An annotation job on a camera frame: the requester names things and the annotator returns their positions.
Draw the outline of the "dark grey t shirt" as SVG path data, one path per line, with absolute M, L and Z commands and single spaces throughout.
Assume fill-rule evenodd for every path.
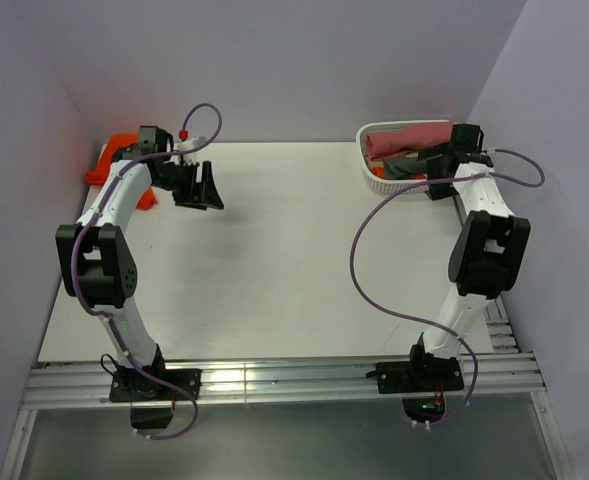
M 419 180 L 427 177 L 427 161 L 418 152 L 383 160 L 387 180 Z

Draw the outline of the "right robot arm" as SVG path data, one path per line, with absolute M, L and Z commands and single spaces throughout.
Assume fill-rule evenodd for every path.
M 466 337 L 485 307 L 516 282 L 531 225 L 504 202 L 483 138 L 479 126 L 456 124 L 447 142 L 419 154 L 427 167 L 428 197 L 459 198 L 465 220 L 449 257 L 450 289 L 436 320 L 407 360 L 379 363 L 371 374 L 382 394 L 463 390 L 459 356 L 469 348 Z

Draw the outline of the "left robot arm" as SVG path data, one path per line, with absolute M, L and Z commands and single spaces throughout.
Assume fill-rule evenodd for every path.
M 186 150 L 174 151 L 169 132 L 140 127 L 136 141 L 114 153 L 107 180 L 88 211 L 56 231 L 65 290 L 103 323 L 117 352 L 108 371 L 112 402 L 198 397 L 199 371 L 167 369 L 160 346 L 143 323 L 134 298 L 138 270 L 125 231 L 151 187 L 170 192 L 178 207 L 223 209 L 211 163 L 186 159 L 206 144 L 199 138 Z

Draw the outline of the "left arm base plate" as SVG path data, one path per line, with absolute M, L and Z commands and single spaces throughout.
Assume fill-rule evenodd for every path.
M 201 374 L 199 369 L 170 369 L 165 371 L 161 379 L 182 388 L 197 399 Z M 155 432 L 170 425 L 175 402 L 183 400 L 184 396 L 140 376 L 135 370 L 126 369 L 123 375 L 113 375 L 108 399 L 112 404 L 130 406 L 130 425 L 133 428 Z

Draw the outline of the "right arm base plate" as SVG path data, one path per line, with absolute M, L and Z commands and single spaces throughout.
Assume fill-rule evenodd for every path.
M 376 382 L 381 395 L 401 394 L 410 424 L 426 429 L 445 418 L 445 394 L 465 387 L 460 364 L 454 358 L 379 362 L 365 378 Z

